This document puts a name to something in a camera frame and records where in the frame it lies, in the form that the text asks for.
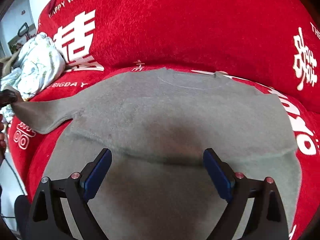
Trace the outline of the grey knit sweater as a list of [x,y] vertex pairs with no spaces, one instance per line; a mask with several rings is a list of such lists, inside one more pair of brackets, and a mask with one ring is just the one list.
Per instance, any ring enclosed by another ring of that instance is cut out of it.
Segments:
[[109,239],[207,238],[226,205],[202,165],[207,148],[248,178],[272,177],[293,223],[301,171],[289,116],[275,94],[220,73],[162,68],[12,108],[41,134],[69,120],[45,168],[52,179],[111,150],[111,168],[89,202]]

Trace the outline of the beige cloth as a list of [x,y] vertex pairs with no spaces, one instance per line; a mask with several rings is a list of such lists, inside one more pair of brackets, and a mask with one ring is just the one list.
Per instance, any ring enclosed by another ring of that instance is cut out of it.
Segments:
[[11,70],[17,60],[19,53],[20,50],[13,53],[10,57],[4,57],[0,59],[1,77],[5,77],[11,73]]

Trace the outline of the white floral crumpled cloth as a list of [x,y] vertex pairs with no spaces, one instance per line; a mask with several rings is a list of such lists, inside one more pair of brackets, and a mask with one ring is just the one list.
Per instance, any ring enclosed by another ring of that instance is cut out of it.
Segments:
[[11,73],[1,77],[1,91],[15,89],[28,101],[60,77],[65,61],[44,32],[29,39],[19,50]]

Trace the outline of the red wedding bed quilt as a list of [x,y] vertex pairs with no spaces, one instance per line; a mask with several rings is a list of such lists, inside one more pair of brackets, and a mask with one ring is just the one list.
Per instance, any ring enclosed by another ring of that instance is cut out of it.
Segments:
[[298,143],[302,187],[289,228],[302,237],[319,207],[319,24],[300,0],[51,0],[38,31],[70,70],[36,101],[160,67],[220,70],[277,94]]

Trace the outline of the dark picture frame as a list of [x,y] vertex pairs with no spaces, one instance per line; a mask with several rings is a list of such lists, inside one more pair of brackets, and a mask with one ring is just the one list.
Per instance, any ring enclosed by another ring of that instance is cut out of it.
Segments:
[[24,22],[20,29],[18,30],[17,36],[18,37],[23,37],[24,35],[29,33],[29,25],[27,22]]

